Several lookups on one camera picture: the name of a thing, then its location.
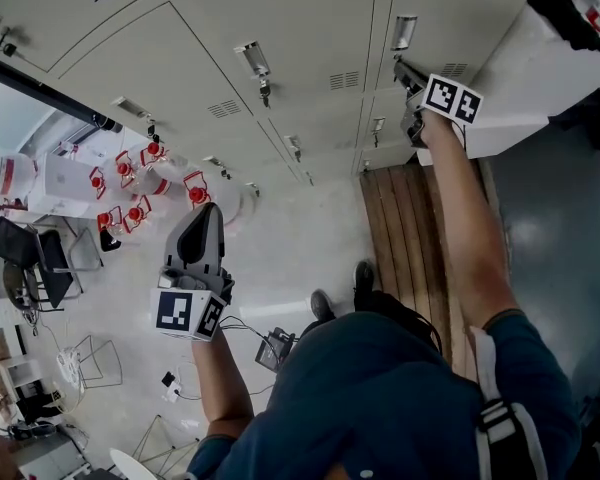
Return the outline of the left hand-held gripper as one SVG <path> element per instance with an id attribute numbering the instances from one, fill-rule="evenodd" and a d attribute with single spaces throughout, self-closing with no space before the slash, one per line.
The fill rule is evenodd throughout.
<path id="1" fill-rule="evenodd" d="M 212 340 L 234 286 L 222 266 L 224 256 L 219 206 L 207 203 L 186 214 L 166 239 L 164 265 L 150 292 L 156 330 L 193 341 Z"/>

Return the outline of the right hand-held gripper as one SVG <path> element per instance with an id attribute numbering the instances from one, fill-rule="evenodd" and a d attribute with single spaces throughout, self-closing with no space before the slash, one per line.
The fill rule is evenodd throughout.
<path id="1" fill-rule="evenodd" d="M 401 57 L 395 58 L 393 73 L 394 79 L 407 92 L 400 127 L 411 146 L 427 149 L 421 137 L 425 128 L 422 112 L 427 109 L 450 120 L 460 133 L 463 147 L 466 147 L 466 129 L 476 121 L 483 97 L 451 79 L 435 74 L 424 75 Z"/>

